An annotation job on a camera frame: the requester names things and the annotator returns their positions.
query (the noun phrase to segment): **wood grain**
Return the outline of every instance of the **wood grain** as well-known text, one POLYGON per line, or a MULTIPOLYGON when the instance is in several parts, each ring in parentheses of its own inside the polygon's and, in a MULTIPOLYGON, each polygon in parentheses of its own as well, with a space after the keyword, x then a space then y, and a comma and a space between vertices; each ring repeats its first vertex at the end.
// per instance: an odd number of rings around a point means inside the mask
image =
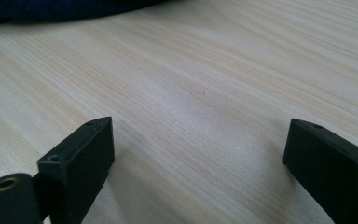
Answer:
POLYGON ((282 165, 291 118, 358 145, 358 0, 176 0, 0 25, 0 176, 112 116, 84 223, 331 223, 282 165))

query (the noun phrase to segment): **light wood grain surface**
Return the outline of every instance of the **light wood grain surface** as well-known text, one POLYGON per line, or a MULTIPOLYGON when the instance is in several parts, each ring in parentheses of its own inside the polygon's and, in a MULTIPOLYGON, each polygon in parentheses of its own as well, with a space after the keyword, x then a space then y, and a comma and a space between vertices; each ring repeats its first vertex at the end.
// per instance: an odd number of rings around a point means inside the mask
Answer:
POLYGON ((0 25, 0 176, 112 116, 84 223, 332 223, 282 164, 291 118, 358 146, 358 0, 176 0, 0 25))

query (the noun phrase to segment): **wooden table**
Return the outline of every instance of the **wooden table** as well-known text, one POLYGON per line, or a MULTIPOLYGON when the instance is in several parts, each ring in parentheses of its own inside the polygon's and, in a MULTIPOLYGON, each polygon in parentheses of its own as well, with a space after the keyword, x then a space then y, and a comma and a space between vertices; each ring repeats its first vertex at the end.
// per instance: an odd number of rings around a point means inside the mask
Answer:
POLYGON ((358 146, 358 0, 176 0, 0 24, 0 176, 111 116, 84 223, 331 223, 282 164, 291 118, 358 146))

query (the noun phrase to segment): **dark fabric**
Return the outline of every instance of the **dark fabric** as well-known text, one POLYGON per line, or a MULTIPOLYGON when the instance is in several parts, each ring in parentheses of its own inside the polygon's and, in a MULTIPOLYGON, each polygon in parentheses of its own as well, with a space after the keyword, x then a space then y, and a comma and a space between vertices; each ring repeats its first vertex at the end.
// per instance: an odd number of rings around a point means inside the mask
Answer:
POLYGON ((114 15, 163 0, 0 0, 0 22, 58 21, 114 15))

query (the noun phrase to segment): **screw hole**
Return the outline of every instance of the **screw hole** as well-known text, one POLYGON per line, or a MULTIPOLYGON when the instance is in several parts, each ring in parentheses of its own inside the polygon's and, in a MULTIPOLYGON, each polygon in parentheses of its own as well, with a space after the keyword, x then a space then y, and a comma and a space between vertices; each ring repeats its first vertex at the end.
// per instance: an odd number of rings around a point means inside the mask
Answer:
POLYGON ((18 183, 17 177, 8 177, 0 181, 0 191, 5 191, 14 188, 18 183))
POLYGON ((57 155, 52 155, 48 157, 48 161, 60 161, 61 157, 57 155))

